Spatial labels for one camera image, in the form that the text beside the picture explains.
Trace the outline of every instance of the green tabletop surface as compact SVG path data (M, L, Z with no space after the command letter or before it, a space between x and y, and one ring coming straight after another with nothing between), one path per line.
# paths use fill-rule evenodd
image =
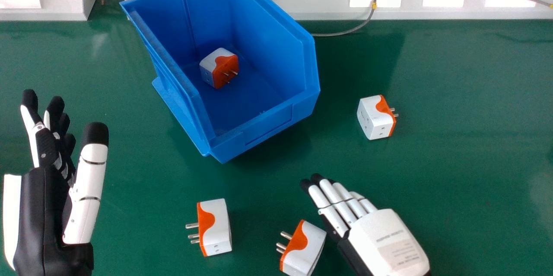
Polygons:
M357 24L301 22L311 32ZM79 143L109 126L95 276L280 275L276 242L301 219L322 227L299 181L314 172L394 209L433 276L553 274L553 21L375 21L317 38L312 116L220 164L202 157L152 87L152 62L116 1L88 22L0 23L0 172L32 167L19 114L65 99ZM360 98L399 118L369 141ZM73 154L77 161L78 152ZM184 228L224 197L233 251L204 258ZM13 275L5 260L0 275ZM327 238L314 276L352 276Z

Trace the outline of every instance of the white and orange plug adapter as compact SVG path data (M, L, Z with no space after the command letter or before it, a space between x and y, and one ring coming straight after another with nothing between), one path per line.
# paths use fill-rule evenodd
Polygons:
M362 98L357 107L357 119L369 140L387 138L395 128L395 109L390 108L382 95Z
M302 220L294 235L281 232L290 242L288 246L276 243L276 250L280 257L280 270L289 276L310 276L321 255L326 232Z
M204 257L232 251L231 227L225 199L202 201L197 204L198 222L186 228L198 228L198 234L188 235L190 243L200 244Z
M215 89L230 83L238 72L238 56L225 48L217 48L200 61L202 80Z

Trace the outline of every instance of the robotic hand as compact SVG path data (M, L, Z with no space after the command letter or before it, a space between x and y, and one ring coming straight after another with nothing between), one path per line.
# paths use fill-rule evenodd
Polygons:
M89 276L90 244L102 196L108 129L90 123L83 132L79 167L71 160L75 137L61 97L38 115L33 90L22 95L21 116L29 135L34 169L5 175L4 253L20 276Z
M300 183L330 238L358 276L430 276L423 249L392 209L314 174Z

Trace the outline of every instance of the label on robot hand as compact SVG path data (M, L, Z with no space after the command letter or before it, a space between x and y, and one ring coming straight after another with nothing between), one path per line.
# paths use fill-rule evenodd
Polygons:
M378 251L381 253L381 256L389 262L394 271L420 263L423 260L420 256L418 246L410 239L380 247Z

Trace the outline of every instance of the storage bin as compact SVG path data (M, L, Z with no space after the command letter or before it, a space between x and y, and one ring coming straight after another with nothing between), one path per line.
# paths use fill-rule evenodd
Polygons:
M203 156L227 162L309 116L320 86L312 36L271 0L126 0L152 84ZM199 62L223 47L239 75L222 89Z

